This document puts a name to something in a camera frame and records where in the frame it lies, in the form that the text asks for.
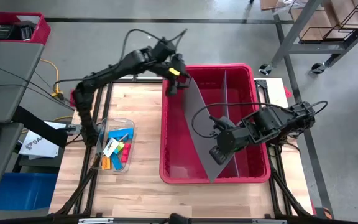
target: red crate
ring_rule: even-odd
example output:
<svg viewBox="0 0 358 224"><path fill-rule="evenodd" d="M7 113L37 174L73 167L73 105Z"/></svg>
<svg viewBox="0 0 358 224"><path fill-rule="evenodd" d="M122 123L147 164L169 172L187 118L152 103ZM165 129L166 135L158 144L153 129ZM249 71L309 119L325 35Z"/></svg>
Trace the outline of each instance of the red crate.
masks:
<svg viewBox="0 0 358 224"><path fill-rule="evenodd" d="M190 65L188 73L196 81L205 104L221 103L224 71L227 71L227 100L229 103L257 102L252 70L248 65ZM168 184L208 184L209 180L198 158L182 109L183 90L165 96L168 82L163 82L160 176ZM234 123L258 109L257 105L230 106ZM208 108L220 118L221 107ZM239 176L229 163L214 181L215 184L262 183L270 177L270 165L265 144L248 146L235 153Z"/></svg>
<svg viewBox="0 0 358 224"><path fill-rule="evenodd" d="M30 40L1 40L5 42L24 42L24 43L39 43L46 44L50 33L50 27L41 13L24 13L24 12L0 12L0 23L20 22L17 16L38 16L40 19L34 29L34 33Z"/></svg>

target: concrete floor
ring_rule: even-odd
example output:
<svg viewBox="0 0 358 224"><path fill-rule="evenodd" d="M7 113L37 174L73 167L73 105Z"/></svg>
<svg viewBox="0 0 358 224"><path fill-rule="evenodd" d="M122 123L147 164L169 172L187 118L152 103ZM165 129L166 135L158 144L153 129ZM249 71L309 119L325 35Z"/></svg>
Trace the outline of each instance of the concrete floor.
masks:
<svg viewBox="0 0 358 224"><path fill-rule="evenodd" d="M261 12L259 1L251 7L245 0L1 0L1 11L41 12L45 17L169 18L169 19L273 19ZM42 58L53 61L61 78L81 78L116 63L122 40L129 29L145 29L155 35L172 37L184 28L189 31L179 51L187 64L246 63L255 77L263 77L258 67L268 62L278 49L274 25L268 24L155 24L155 23L50 23L52 32ZM291 25L284 25L288 31ZM127 52L154 40L143 34L129 38ZM358 45L333 68L315 76L308 74L312 64L329 55L293 55L293 68L303 100L329 101L312 129L314 143L337 219L358 221ZM41 63L37 72L53 83L54 70ZM290 88L282 61L270 77L280 77ZM47 86L39 77L33 82ZM76 83L62 83L68 93ZM54 119L72 112L26 92L21 105L42 119ZM298 141L311 198L320 201L303 138Z"/></svg>

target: wooden tabletop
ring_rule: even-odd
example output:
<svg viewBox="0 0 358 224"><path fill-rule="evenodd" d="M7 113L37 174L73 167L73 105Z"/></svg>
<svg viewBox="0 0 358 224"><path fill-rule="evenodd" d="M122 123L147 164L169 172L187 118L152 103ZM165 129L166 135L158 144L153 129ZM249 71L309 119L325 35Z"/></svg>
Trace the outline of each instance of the wooden tabletop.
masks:
<svg viewBox="0 0 358 224"><path fill-rule="evenodd" d="M287 106L282 80L268 78L267 83L270 101ZM173 212L193 218L263 218L266 213L273 215L268 182L170 185L161 180L161 102L161 84L114 84L108 117L132 120L137 126L137 136L129 170L125 174L111 175L110 172L99 171L92 214L102 212L104 217L137 218L167 218ZM77 113L73 123L80 123ZM66 147L50 212L60 209L77 188L84 153L82 142ZM288 188L311 213L298 151L285 145L282 159ZM282 193L278 187L277 190L284 212ZM85 207L87 194L88 188L85 189L81 211Z"/></svg>

